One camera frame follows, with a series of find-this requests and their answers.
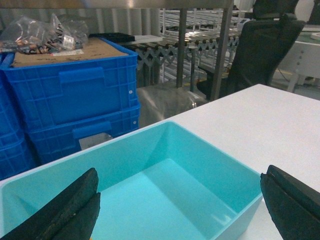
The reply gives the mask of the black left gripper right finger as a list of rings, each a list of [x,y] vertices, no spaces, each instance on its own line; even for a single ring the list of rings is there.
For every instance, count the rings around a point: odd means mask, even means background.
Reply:
[[[320,238],[320,193],[270,165],[260,188],[273,223],[284,240]]]

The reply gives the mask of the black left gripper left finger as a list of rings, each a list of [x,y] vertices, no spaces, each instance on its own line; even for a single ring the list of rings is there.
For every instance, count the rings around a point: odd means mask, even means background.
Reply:
[[[90,168],[2,240],[89,240],[100,212],[98,173]]]

